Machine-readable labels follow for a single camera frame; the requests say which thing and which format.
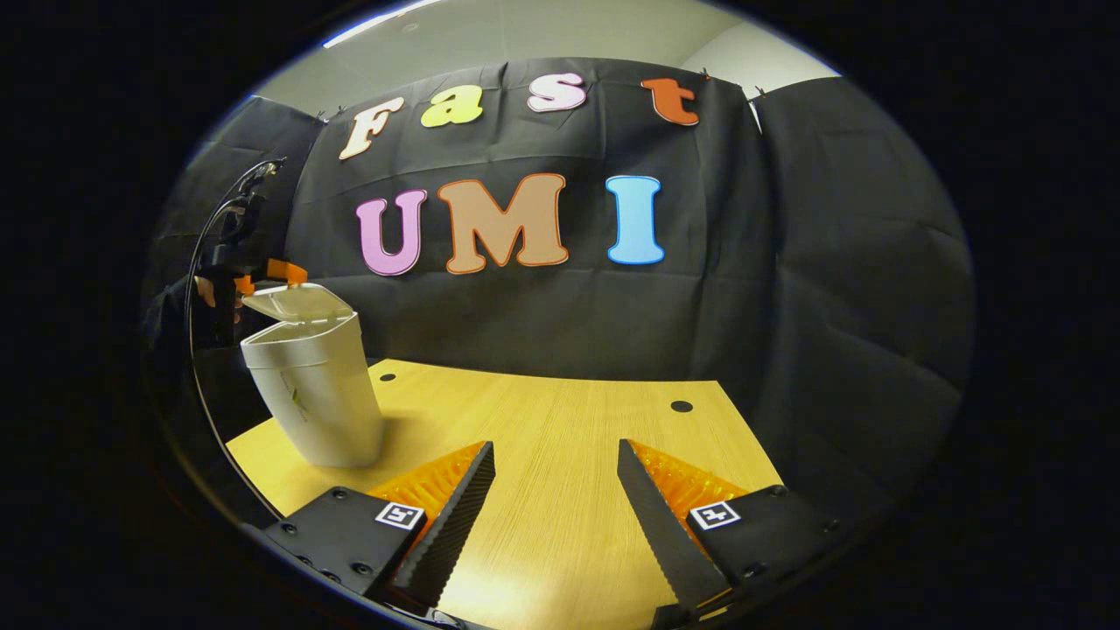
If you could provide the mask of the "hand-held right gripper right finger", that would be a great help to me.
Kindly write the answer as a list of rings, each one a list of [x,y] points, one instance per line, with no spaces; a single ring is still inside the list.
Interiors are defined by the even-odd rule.
[[[760,475],[729,479],[633,438],[617,476],[675,595],[665,615],[749,613],[785,597],[856,545],[864,525],[781,481],[760,448]]]

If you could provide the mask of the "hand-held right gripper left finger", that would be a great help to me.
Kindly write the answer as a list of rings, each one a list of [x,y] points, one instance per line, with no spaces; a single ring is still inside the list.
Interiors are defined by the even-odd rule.
[[[480,441],[367,491],[332,487],[262,534],[304,569],[419,613],[444,597],[495,476]]]

